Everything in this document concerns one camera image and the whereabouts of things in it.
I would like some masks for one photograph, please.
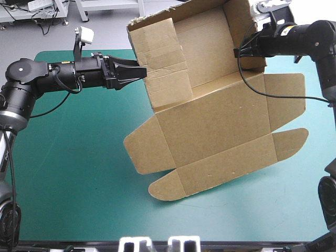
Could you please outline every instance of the green work surface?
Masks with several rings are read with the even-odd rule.
[[[131,50],[102,51],[134,59]],[[41,52],[36,60],[72,60],[71,51]],[[270,72],[305,72],[307,90],[320,95],[314,64]],[[33,114],[49,110],[65,92],[47,93]],[[202,240],[311,240],[325,233],[317,185],[334,157],[332,111],[308,102],[288,129],[310,130],[306,145],[288,160],[177,202],[160,202],[148,186],[166,174],[136,172],[123,140],[152,114],[142,81],[120,91],[85,89],[63,106],[31,119],[14,147],[24,240],[118,240],[122,236],[200,235]]]

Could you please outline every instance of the gray floor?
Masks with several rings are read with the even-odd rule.
[[[145,3],[146,15],[153,14],[169,6],[180,4],[179,1],[151,0]],[[130,49],[126,25],[139,15],[136,9],[104,10],[90,12],[90,21],[83,23],[79,16],[76,3],[70,3],[68,26],[57,25],[50,29],[49,34],[42,35],[39,27],[33,22],[14,26],[8,25],[6,31],[0,31],[0,86],[5,83],[7,66],[19,58],[34,59],[35,55],[45,50],[72,50],[74,29],[86,26],[94,30],[94,41],[85,49]]]

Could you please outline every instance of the black robotic arm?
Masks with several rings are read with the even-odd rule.
[[[274,96],[255,90],[244,78],[239,58],[292,55],[295,57],[294,63],[298,63],[303,56],[310,56],[316,63],[322,95],[326,100],[306,98],[327,102],[333,108],[336,119],[336,22],[319,20],[311,25],[297,25],[289,8],[291,0],[280,2],[281,4],[274,5],[272,0],[266,0],[254,5],[255,11],[262,15],[267,14],[271,22],[265,23],[261,31],[244,38],[241,47],[234,49],[241,76],[247,86],[262,95],[299,98]],[[293,252],[336,251],[336,159],[325,168],[325,171],[330,176],[320,180],[318,193],[330,232],[305,246],[291,248]]]
[[[0,246],[15,246],[18,242],[21,211],[12,200],[12,189],[5,176],[11,159],[9,148],[13,147],[18,132],[27,127],[36,100],[54,91],[67,91],[67,98],[84,88],[120,90],[146,77],[146,68],[140,67],[136,60],[104,56],[100,52],[82,57],[82,47],[92,40],[93,31],[80,27],[76,29],[74,61],[47,63],[22,58],[7,68],[7,82],[0,92]]]

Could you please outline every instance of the open cardboard box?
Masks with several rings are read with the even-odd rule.
[[[243,83],[234,57],[253,20],[248,0],[190,0],[134,20],[129,37],[155,115],[124,145],[141,174],[174,169],[150,194],[172,201],[287,159],[306,129],[272,133],[300,116],[305,101],[274,99]],[[304,96],[302,74],[265,75],[263,58],[242,59],[262,92]]]

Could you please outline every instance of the black cable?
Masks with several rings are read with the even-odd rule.
[[[247,42],[247,43],[244,44],[244,40],[245,40],[247,34],[254,27],[254,25],[255,25],[255,23],[252,23],[250,25],[250,27],[247,29],[247,31],[245,32],[244,37],[243,37],[243,39],[242,39],[242,41],[240,43],[240,47],[239,47],[239,50],[238,50],[238,57],[237,57],[238,70],[239,70],[240,76],[243,79],[244,83],[248,86],[248,88],[251,89],[253,92],[255,92],[257,94],[262,95],[262,96],[266,96],[266,97],[282,98],[282,99],[311,99],[311,100],[323,101],[323,102],[326,102],[326,103],[330,104],[331,103],[330,101],[328,101],[326,99],[318,98],[318,97],[311,97],[311,96],[279,96],[279,95],[275,95],[275,94],[267,94],[267,93],[260,92],[260,91],[256,90],[254,87],[251,86],[251,84],[244,77],[243,70],[242,70],[242,67],[241,67],[242,65],[240,64],[240,53],[241,53],[241,50],[246,45],[248,45],[250,42],[252,42],[254,39],[256,39],[259,36],[260,33],[258,33],[257,35],[255,35],[252,39],[250,39],[249,42]]]
[[[36,118],[36,117],[45,116],[46,114],[49,114],[49,113],[53,112],[54,110],[56,110],[59,107],[61,107],[61,105],[68,99],[69,96],[70,96],[70,93],[68,92],[67,95],[64,97],[64,99],[57,106],[53,107],[52,109],[48,110],[47,112],[33,115],[30,118]]]
[[[45,116],[46,114],[49,114],[49,113],[51,113],[51,112],[53,112],[54,110],[56,110],[56,109],[58,109],[67,99],[68,99],[68,97],[70,96],[70,94],[71,93],[73,93],[73,94],[78,94],[78,93],[80,93],[81,91],[82,91],[82,89],[83,89],[83,85],[82,85],[82,83],[81,83],[81,81],[80,81],[80,79],[78,78],[78,80],[77,80],[77,85],[78,85],[78,91],[76,91],[76,90],[72,90],[71,88],[69,88],[68,86],[66,86],[59,78],[58,78],[58,74],[59,74],[59,72],[60,72],[60,68],[59,68],[59,66],[53,66],[55,69],[53,70],[53,77],[54,77],[54,79],[55,79],[55,82],[61,87],[61,88],[63,88],[65,91],[67,91],[68,92],[68,94],[64,97],[64,99],[57,105],[57,106],[55,106],[54,108],[52,108],[52,109],[50,109],[50,110],[48,110],[48,111],[46,111],[46,112],[44,112],[44,113],[41,113],[41,114],[37,114],[37,115],[33,115],[33,116],[31,116],[30,118],[36,118],[36,117],[41,117],[41,116]]]
[[[51,18],[51,22],[50,22],[50,24],[49,24],[48,29],[47,29],[46,32],[44,31],[44,29],[43,29],[43,27],[42,27],[42,24],[37,24],[37,26],[39,26],[39,27],[41,28],[41,30],[42,30],[42,34],[43,34],[44,36],[47,35],[47,34],[49,33],[50,27],[54,25],[54,20],[55,20],[57,14],[58,14],[58,9],[57,9],[56,12],[53,14],[53,17]]]
[[[13,19],[13,21],[17,21],[17,22],[20,22],[20,23],[27,23],[27,22],[30,22],[30,21],[32,21],[33,20],[33,17],[36,15],[36,14],[38,14],[38,12],[36,12],[35,14],[33,14],[31,17],[30,17],[30,20],[25,20],[25,21],[23,21],[23,20],[17,20],[15,17],[13,17],[13,15],[7,10],[7,8],[12,8],[12,7],[10,7],[10,6],[6,6],[6,5],[4,5],[3,3],[0,3],[0,5],[5,9],[5,11],[9,14],[9,16]],[[13,7],[14,9],[20,9],[20,10],[22,10],[22,11],[26,11],[26,12],[29,12],[29,13],[32,13],[32,12],[30,12],[30,11],[28,11],[27,9],[22,9],[22,8],[15,8],[15,7]]]
[[[21,11],[30,12],[29,10],[27,10],[27,9],[23,9],[23,8],[21,8],[21,7],[19,7],[19,6],[14,7],[13,5],[8,5],[8,4],[4,4],[4,3],[0,3],[0,5],[1,5],[1,6],[5,6],[5,7],[7,7],[7,8],[10,8],[10,9],[20,9]]]
[[[13,212],[12,212],[12,244],[9,247],[9,252],[11,252],[14,248],[15,243],[15,229],[16,229],[16,186],[15,186],[15,169],[14,169],[14,162],[13,162],[13,155],[12,155],[12,148],[9,143],[9,139],[7,136],[6,130],[3,130],[6,146],[8,149],[8,157],[9,157],[9,165],[10,165],[10,176],[12,178],[12,194],[13,194]]]
[[[69,88],[67,85],[65,85],[59,78],[58,78],[58,74],[59,74],[59,72],[60,72],[60,68],[59,68],[59,66],[57,66],[57,65],[54,65],[53,66],[55,69],[53,70],[53,77],[54,77],[54,79],[55,79],[55,82],[57,83],[57,85],[59,85],[61,88],[63,88],[64,90],[66,90],[66,91],[68,91],[69,93],[73,93],[73,94],[78,94],[78,93],[80,93],[81,91],[82,91],[82,89],[83,89],[83,85],[82,85],[82,83],[81,83],[81,81],[78,79],[78,81],[77,81],[77,85],[78,85],[78,91],[77,90],[73,90],[73,89],[71,89],[71,88]]]

